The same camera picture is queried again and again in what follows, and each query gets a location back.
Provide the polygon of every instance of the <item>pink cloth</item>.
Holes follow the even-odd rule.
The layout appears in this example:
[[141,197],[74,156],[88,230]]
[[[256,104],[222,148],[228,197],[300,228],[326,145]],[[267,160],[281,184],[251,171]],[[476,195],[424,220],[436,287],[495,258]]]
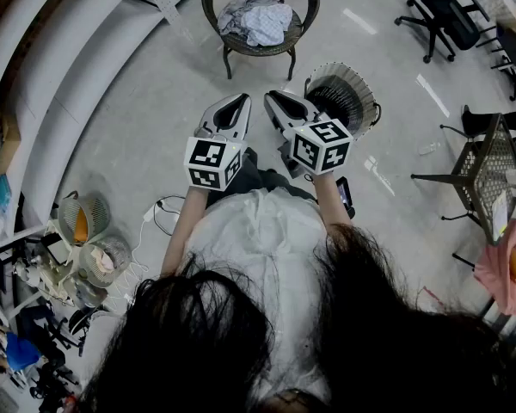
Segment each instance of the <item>pink cloth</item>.
[[516,219],[510,220],[497,246],[485,247],[474,269],[476,279],[493,295],[505,315],[516,315],[516,280],[510,278],[510,252],[513,249],[516,249]]

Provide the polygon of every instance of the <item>chair seat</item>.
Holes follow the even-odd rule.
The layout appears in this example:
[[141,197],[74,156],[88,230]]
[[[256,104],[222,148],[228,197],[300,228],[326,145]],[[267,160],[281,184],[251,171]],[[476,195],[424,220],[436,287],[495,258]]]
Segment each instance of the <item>chair seat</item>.
[[302,22],[300,17],[294,10],[292,11],[292,20],[288,30],[285,32],[285,40],[276,46],[249,46],[247,44],[246,35],[227,34],[221,35],[222,41],[230,49],[243,55],[253,55],[256,57],[266,57],[268,55],[277,55],[287,52],[291,49],[302,36]]
[[422,0],[433,14],[434,20],[463,51],[480,40],[480,31],[457,0]]

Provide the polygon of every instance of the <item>black office chair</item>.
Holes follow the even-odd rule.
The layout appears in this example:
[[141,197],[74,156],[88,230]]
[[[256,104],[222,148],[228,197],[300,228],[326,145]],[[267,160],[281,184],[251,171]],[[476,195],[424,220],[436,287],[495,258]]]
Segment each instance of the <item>black office chair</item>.
[[398,17],[396,25],[402,24],[402,21],[419,24],[430,31],[430,49],[428,55],[424,57],[425,63],[430,63],[433,55],[433,48],[438,36],[449,49],[450,55],[447,57],[449,61],[455,60],[455,51],[452,49],[444,32],[451,37],[455,45],[463,51],[473,47],[480,40],[480,32],[468,15],[469,12],[480,11],[485,19],[489,21],[489,17],[477,0],[472,0],[469,6],[461,6],[457,0],[421,0],[433,14],[430,16],[415,0],[408,0],[409,7],[416,6],[421,12],[423,19],[413,17]]

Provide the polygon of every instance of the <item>white cloth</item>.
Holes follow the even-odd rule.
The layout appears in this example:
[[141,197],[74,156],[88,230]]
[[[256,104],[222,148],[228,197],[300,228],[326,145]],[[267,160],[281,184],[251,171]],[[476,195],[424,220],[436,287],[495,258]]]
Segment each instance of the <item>white cloth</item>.
[[247,36],[249,46],[275,46],[285,39],[292,8],[277,0],[232,0],[218,15],[221,35]]
[[276,188],[221,200],[187,241],[187,252],[202,256],[208,268],[229,265],[245,273],[249,296],[272,323],[272,368],[256,381],[258,398],[290,388],[323,400],[329,395],[310,341],[319,297],[314,248],[321,249],[325,237],[317,205]]

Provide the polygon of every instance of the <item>wicker chair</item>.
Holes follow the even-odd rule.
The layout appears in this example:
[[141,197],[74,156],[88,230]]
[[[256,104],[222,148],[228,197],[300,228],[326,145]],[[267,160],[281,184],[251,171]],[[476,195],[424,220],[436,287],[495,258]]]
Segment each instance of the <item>wicker chair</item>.
[[[218,32],[218,18],[214,14],[214,8],[212,5],[213,0],[202,0],[203,10],[205,11],[206,18],[212,24],[212,27]],[[266,57],[270,55],[278,55],[283,52],[287,52],[291,58],[291,68],[289,69],[289,80],[292,79],[292,70],[296,63],[296,50],[294,46],[302,35],[308,30],[311,23],[314,21],[319,10],[319,0],[308,0],[308,13],[304,18],[304,23],[300,21],[298,14],[292,12],[291,25],[288,31],[285,32],[285,40],[283,43],[277,46],[249,46],[247,45],[247,38],[243,35],[227,34],[220,35],[224,42],[224,62],[227,69],[227,77],[231,79],[231,68],[230,62],[228,61],[228,55],[231,51],[236,51],[244,55],[252,55],[255,57]]]

